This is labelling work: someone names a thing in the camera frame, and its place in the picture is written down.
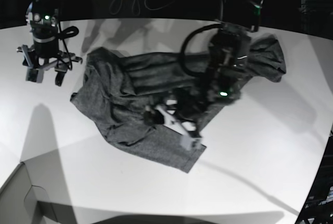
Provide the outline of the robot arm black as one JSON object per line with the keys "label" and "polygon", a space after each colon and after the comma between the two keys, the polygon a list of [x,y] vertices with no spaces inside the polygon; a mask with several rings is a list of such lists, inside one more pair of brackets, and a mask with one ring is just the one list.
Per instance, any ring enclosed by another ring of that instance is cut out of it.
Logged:
{"label": "robot arm black", "polygon": [[[209,41],[209,63],[205,71],[196,72],[187,67],[185,51],[188,43],[196,35],[208,30],[217,32]],[[144,120],[150,125],[163,125],[167,121],[181,127],[186,135],[199,137],[199,118],[208,113],[211,107],[225,107],[240,98],[243,87],[250,74],[247,72],[251,37],[256,32],[256,23],[251,29],[221,21],[201,27],[191,32],[183,41],[177,61],[182,71],[195,78],[193,91],[175,89],[172,95],[175,103],[148,105]]]}
{"label": "robot arm black", "polygon": [[22,53],[22,65],[27,68],[25,80],[41,83],[44,72],[54,69],[55,85],[61,86],[73,63],[82,63],[83,59],[69,52],[66,40],[79,34],[77,27],[61,27],[62,0],[32,0],[27,8],[25,19],[30,26],[33,39],[31,46],[17,48]]}

